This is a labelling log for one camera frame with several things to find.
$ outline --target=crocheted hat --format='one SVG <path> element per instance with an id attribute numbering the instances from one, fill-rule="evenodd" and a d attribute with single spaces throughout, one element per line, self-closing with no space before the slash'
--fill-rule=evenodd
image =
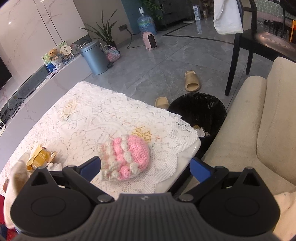
<path id="1" fill-rule="evenodd" d="M 149 162 L 149 147 L 133 135 L 123 135 L 98 145 L 101 159 L 99 177 L 102 181 L 127 180 L 146 169 Z"/>

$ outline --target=black trash bag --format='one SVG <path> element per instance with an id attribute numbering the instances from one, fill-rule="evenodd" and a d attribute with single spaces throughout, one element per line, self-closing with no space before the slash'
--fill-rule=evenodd
<path id="1" fill-rule="evenodd" d="M 195 155 L 201 159 L 218 134 L 226 116 L 223 103 L 205 93 L 188 93 L 174 100 L 168 111 L 179 114 L 190 126 L 198 125 L 209 135 L 201 137 L 201 146 Z"/>

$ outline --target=sofa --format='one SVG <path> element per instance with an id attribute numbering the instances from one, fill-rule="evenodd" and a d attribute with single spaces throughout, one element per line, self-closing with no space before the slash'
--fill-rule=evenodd
<path id="1" fill-rule="evenodd" d="M 267 79 L 245 80 L 202 160 L 236 172 L 252 166 L 272 194 L 296 191 L 296 63 L 278 57 Z M 184 192 L 197 184 L 193 177 Z"/>

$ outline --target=bottle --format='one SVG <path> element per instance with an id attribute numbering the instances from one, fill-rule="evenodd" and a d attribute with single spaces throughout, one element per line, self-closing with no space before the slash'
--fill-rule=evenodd
<path id="1" fill-rule="evenodd" d="M 156 35 L 155 25 L 152 17 L 145 15 L 142 7 L 139 8 L 141 17 L 138 18 L 138 25 L 141 33 L 151 32 Z"/>

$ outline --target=green checkered tablecloth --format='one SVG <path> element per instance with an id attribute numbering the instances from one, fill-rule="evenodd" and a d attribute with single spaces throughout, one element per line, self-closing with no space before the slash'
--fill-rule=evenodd
<path id="1" fill-rule="evenodd" d="M 255 3 L 259 12 L 268 13 L 280 18 L 283 17 L 283 9 L 279 4 L 268 0 L 255 0 Z M 287 11 L 286 17 L 296 20 L 296 17 L 287 13 Z"/>

